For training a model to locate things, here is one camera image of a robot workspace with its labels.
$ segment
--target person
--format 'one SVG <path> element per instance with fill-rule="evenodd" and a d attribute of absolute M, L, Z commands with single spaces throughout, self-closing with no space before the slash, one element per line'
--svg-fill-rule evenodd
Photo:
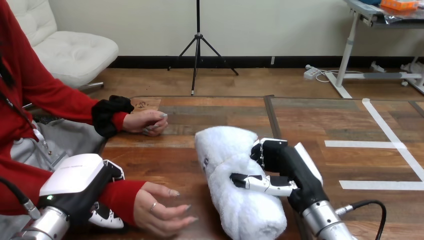
<path fill-rule="evenodd" d="M 6 0 L 0 0 L 0 54 L 0 177 L 15 184 L 35 205 L 55 161 L 94 153 L 105 138 L 121 131 L 155 137 L 168 125 L 163 112 L 129 114 L 134 108 L 127 98 L 111 96 L 97 101 L 54 79 L 33 51 Z M 23 110 L 24 102 L 62 119 L 35 123 Z M 0 239 L 10 239 L 29 218 L 23 216 L 23 207 L 3 184 L 0 193 Z M 153 195 L 170 198 L 179 193 L 151 182 L 121 180 L 109 183 L 99 202 L 124 222 L 164 237 L 197 220 L 183 217 L 189 205 L 166 207 Z"/>

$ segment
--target red sleeve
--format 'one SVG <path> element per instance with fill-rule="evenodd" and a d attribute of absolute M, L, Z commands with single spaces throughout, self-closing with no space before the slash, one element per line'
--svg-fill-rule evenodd
<path fill-rule="evenodd" d="M 0 5 L 5 5 L 8 37 L 13 47 L 13 59 L 19 65 L 23 98 L 54 116 L 92 125 L 91 110 L 98 101 L 55 79 L 40 62 L 7 3 L 2 0 Z M 119 112 L 112 119 L 119 131 L 126 115 Z"/>
<path fill-rule="evenodd" d="M 50 178 L 51 172 L 13 160 L 0 159 L 0 176 L 15 184 L 31 201 L 37 205 L 40 189 Z M 126 223 L 135 226 L 134 202 L 145 181 L 122 180 L 109 183 L 99 201 L 108 206 Z M 27 212 L 11 191 L 0 183 L 0 214 L 24 215 Z"/>

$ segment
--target white cushioned chair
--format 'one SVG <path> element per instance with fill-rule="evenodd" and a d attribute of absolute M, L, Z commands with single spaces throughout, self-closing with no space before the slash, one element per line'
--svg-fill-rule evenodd
<path fill-rule="evenodd" d="M 87 88 L 118 56 L 118 45 L 108 38 L 58 31 L 48 0 L 7 2 L 45 68 L 72 88 Z"/>

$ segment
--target black tripod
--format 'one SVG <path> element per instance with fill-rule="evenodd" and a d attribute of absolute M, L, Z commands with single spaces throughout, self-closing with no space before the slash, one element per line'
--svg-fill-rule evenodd
<path fill-rule="evenodd" d="M 194 71 L 193 71 L 193 83 L 191 84 L 191 95 L 193 96 L 195 94 L 195 81 L 196 81 L 196 75 L 198 74 L 198 65 L 200 64 L 200 40 L 203 40 L 203 42 L 209 46 L 210 49 L 212 49 L 212 51 L 214 51 L 216 53 L 216 55 L 218 55 L 219 59 L 221 59 L 223 61 L 223 63 L 225 64 L 225 66 L 229 69 L 231 69 L 235 75 L 239 75 L 239 73 L 234 70 L 234 68 L 232 68 L 223 58 L 223 56 L 221 56 L 213 46 L 211 46 L 209 44 L 208 41 L 206 41 L 206 39 L 203 37 L 203 35 L 200 33 L 200 0 L 196 0 L 196 6 L 197 6 L 197 34 L 194 35 L 193 40 L 191 40 L 191 42 L 188 44 L 188 46 L 184 49 L 184 51 L 182 51 L 182 53 L 176 58 L 175 62 L 173 63 L 175 65 L 176 62 L 178 62 L 178 60 L 180 59 L 180 57 L 187 51 L 187 49 L 189 49 L 189 47 L 196 41 L 196 57 L 195 57 L 195 62 L 194 62 Z"/>

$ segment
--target hand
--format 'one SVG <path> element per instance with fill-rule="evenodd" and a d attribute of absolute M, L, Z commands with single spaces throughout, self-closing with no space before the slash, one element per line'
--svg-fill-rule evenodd
<path fill-rule="evenodd" d="M 165 198 L 180 195 L 177 191 L 163 185 L 146 182 L 135 197 L 134 220 L 138 227 L 164 238 L 178 234 L 182 229 L 198 220 L 193 216 L 182 217 L 191 205 L 165 207 L 157 203 L 151 194 Z"/>
<path fill-rule="evenodd" d="M 137 111 L 127 114 L 123 119 L 122 130 L 146 136 L 160 135 L 168 126 L 168 115 L 156 110 Z"/>

